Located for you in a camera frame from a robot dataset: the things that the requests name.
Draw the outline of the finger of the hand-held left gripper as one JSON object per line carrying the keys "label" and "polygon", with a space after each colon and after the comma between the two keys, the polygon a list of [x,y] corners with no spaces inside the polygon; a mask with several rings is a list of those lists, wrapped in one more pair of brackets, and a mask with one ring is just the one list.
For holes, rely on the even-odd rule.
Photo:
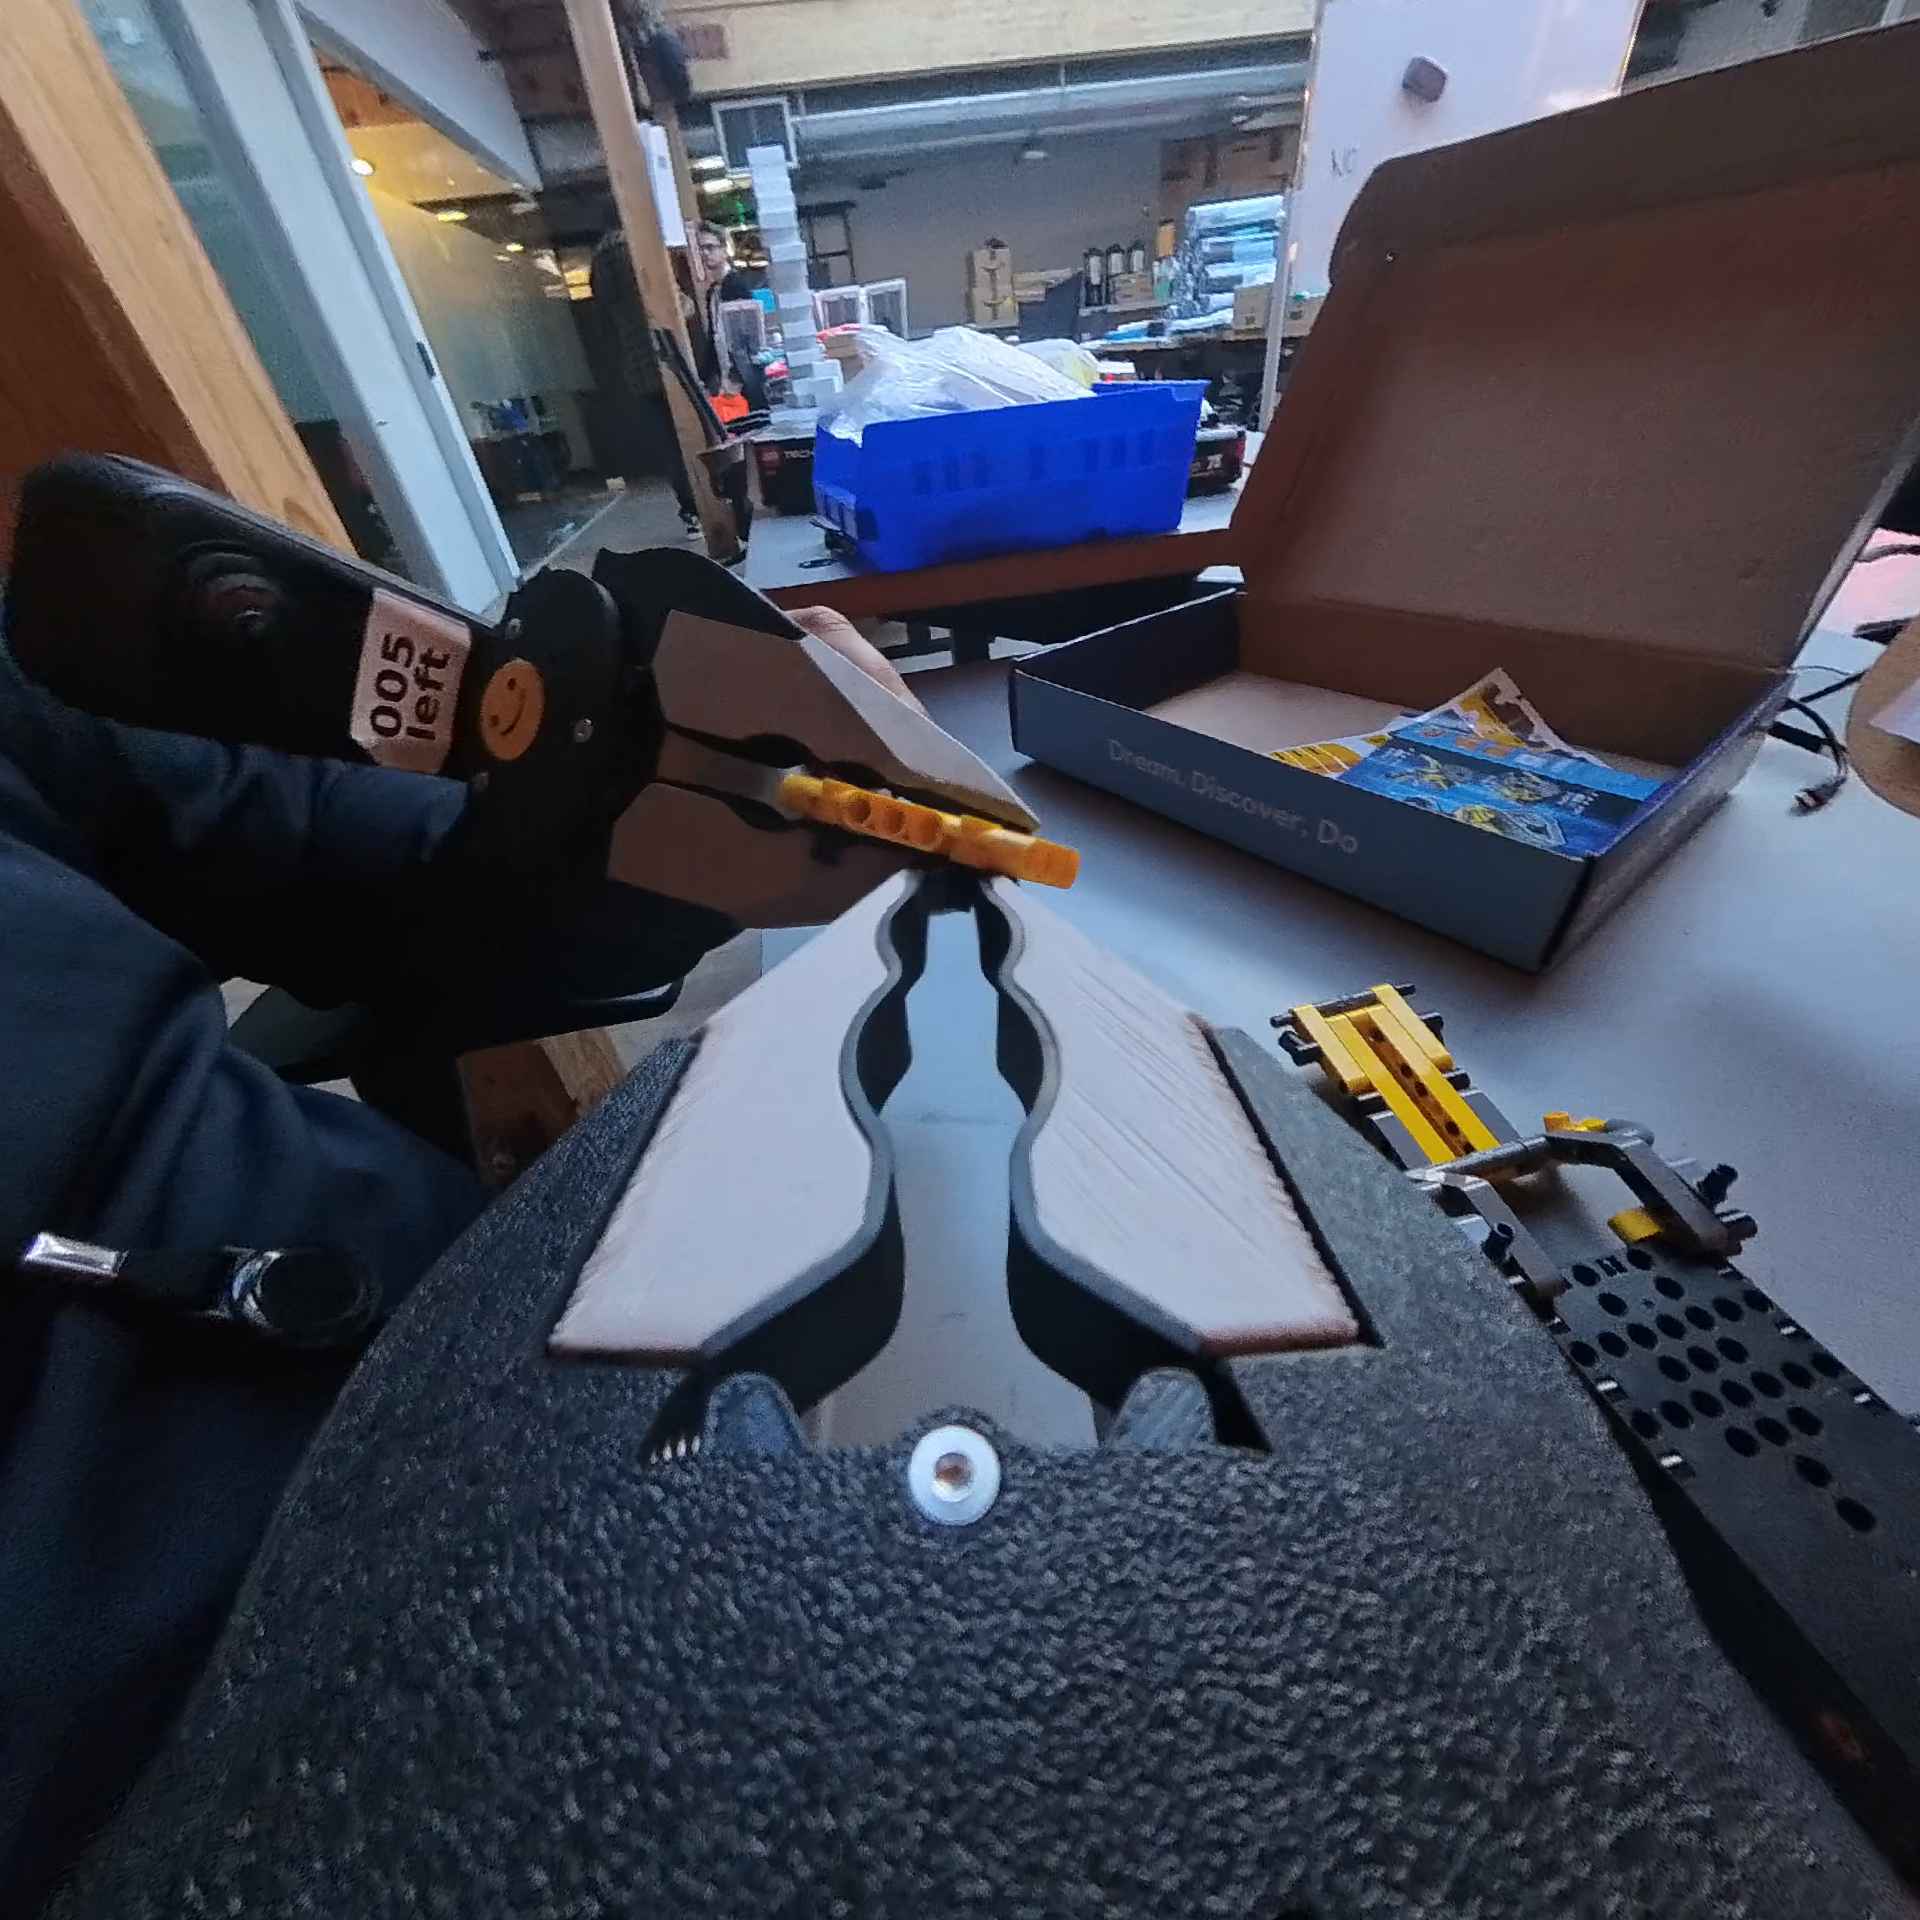
{"label": "finger of the hand-held left gripper", "polygon": [[670,609],[652,655],[664,723],[652,779],[774,803],[810,772],[1035,834],[1040,820],[961,739],[804,630]]}
{"label": "finger of the hand-held left gripper", "polygon": [[754,823],[730,797],[662,781],[611,823],[606,875],[760,932],[903,900],[899,847],[814,822]]}

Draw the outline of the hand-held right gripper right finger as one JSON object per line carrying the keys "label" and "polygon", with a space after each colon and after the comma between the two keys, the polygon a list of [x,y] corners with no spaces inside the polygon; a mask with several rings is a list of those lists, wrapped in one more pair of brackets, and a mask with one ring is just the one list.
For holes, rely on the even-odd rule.
{"label": "hand-held right gripper right finger", "polygon": [[1360,1345],[1212,1026],[1010,879],[979,887],[974,927],[1019,1104],[1006,1288],[1022,1343],[1100,1420],[1154,1373],[1241,1420],[1234,1364]]}

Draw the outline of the yellow angled toy beam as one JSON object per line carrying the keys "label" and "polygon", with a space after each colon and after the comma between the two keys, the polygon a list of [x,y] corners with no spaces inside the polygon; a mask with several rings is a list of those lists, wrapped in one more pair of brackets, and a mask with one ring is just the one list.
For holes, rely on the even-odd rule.
{"label": "yellow angled toy beam", "polygon": [[774,803],[851,838],[1048,889],[1071,887],[1082,871],[1079,851],[1029,830],[804,769],[774,775]]}

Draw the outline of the person's left forearm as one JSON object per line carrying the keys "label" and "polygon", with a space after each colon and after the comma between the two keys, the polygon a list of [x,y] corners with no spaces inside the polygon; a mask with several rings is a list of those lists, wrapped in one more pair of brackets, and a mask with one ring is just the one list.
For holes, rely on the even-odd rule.
{"label": "person's left forearm", "polygon": [[459,1039],[677,987],[738,925],[570,857],[516,879],[448,779],[129,728],[3,646],[3,1038],[201,982],[424,1014]]}

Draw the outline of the grey desk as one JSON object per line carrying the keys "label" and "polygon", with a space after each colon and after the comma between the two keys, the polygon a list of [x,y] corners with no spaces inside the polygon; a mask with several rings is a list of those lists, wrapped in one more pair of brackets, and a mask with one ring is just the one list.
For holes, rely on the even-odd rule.
{"label": "grey desk", "polygon": [[[1729,1159],[1753,1284],[1916,1410],[1916,825],[1789,825],[1789,756],[1537,977],[1312,898],[1025,769],[1003,662],[906,678],[1086,834],[1071,907],[1171,987],[1263,1018],[1368,961],[1423,982],[1510,1109],[1576,1102]],[[720,1810],[666,1916],[1916,1916],[1916,1888],[1715,1638],[1660,1485],[1432,1204],[1276,1116],[1381,1345],[1285,1356],[1270,1451],[1019,1453],[991,1512],[898,1512],[850,1635],[721,1708],[780,1803]]]}

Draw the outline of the person's left hand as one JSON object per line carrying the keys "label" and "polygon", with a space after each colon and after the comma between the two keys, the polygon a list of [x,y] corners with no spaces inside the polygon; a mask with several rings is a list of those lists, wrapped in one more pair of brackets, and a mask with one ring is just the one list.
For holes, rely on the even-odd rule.
{"label": "person's left hand", "polygon": [[927,712],[913,688],[899,675],[895,663],[855,628],[851,617],[827,605],[791,608],[787,617],[800,630],[811,633],[822,646],[834,649],[876,684],[884,685],[899,703],[922,713]]}

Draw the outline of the wooden background table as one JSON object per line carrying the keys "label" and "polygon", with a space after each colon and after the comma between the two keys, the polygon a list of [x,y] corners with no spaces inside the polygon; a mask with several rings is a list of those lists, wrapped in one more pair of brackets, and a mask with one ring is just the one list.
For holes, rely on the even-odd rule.
{"label": "wooden background table", "polygon": [[739,573],[785,611],[826,608],[850,620],[941,630],[957,660],[983,660],[993,639],[1054,646],[1234,585],[1232,521],[1241,491],[1189,498],[1168,533],[895,571],[829,552],[824,528],[810,519],[764,518]]}

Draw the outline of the blue plastic bin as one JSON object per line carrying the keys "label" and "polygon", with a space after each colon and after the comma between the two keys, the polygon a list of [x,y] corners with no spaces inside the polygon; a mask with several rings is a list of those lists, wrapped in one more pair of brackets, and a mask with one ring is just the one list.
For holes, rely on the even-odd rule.
{"label": "blue plastic bin", "polygon": [[1202,380],[1100,383],[1089,395],[822,425],[815,513],[878,571],[971,563],[1178,528]]}

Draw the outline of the clear plastic bag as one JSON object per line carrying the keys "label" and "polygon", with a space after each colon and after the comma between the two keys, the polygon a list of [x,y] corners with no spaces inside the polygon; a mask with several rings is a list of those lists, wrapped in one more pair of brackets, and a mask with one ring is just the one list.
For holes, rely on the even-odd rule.
{"label": "clear plastic bag", "polygon": [[1100,381],[1100,359],[1082,344],[1012,344],[968,326],[903,340],[862,323],[834,331],[827,344],[851,350],[851,372],[818,425],[848,444],[876,423],[1082,400]]}

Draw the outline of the black yellow toy vehicle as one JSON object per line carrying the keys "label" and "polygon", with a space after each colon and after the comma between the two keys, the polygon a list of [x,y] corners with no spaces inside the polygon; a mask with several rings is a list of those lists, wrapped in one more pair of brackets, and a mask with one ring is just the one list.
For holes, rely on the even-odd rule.
{"label": "black yellow toy vehicle", "polygon": [[1510,1120],[1409,985],[1270,1024],[1542,1325],[1715,1639],[1859,1821],[1916,1858],[1916,1422],[1742,1270],[1738,1171],[1623,1117]]}

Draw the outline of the person's dark navy clothing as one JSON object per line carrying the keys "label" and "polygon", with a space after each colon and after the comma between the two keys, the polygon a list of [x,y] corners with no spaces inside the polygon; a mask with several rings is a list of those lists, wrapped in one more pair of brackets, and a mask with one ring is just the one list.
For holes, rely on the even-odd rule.
{"label": "person's dark navy clothing", "polygon": [[166,1736],[354,1366],[19,1266],[346,1254],[393,1307],[482,1208],[462,1162],[227,1043],[180,946],[3,838],[3,1916],[34,1916]]}

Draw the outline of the blue cardboard box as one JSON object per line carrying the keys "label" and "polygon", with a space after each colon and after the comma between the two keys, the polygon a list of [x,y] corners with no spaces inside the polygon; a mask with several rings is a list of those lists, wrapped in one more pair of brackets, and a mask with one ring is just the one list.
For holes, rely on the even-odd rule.
{"label": "blue cardboard box", "polygon": [[[1743,775],[1916,417],[1914,20],[1389,160],[1239,494],[1239,585],[1013,663],[1012,745],[1542,971]],[[1492,669],[1653,769],[1600,847],[1277,758]]]}

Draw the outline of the instruction sheet on board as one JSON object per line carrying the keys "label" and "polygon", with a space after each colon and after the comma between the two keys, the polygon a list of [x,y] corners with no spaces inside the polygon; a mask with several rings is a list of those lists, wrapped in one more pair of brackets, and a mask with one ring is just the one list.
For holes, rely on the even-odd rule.
{"label": "instruction sheet on board", "polygon": [[1918,817],[1918,617],[1885,643],[1851,693],[1843,721],[1851,773],[1881,803]]}

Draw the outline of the white board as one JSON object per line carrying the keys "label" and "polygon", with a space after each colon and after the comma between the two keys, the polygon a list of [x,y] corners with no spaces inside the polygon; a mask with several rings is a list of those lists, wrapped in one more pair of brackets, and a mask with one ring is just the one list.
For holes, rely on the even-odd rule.
{"label": "white board", "polygon": [[1316,8],[1285,291],[1317,298],[1371,171],[1620,90],[1639,2],[1324,2]]}

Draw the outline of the thin wooden post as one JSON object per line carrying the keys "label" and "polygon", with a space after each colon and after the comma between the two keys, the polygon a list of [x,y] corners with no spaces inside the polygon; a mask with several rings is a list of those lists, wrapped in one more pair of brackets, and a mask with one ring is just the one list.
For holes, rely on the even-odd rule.
{"label": "thin wooden post", "polygon": [[632,74],[624,56],[611,2],[564,2],[587,113],[606,163],[619,228],[626,235],[639,330],[652,347],[662,400],[674,427],[687,495],[702,528],[708,552],[720,552],[721,519],[708,483],[702,452],[702,419],[674,372],[666,342],[683,344],[683,313],[667,250],[660,230],[660,203],[649,156],[641,134]]}

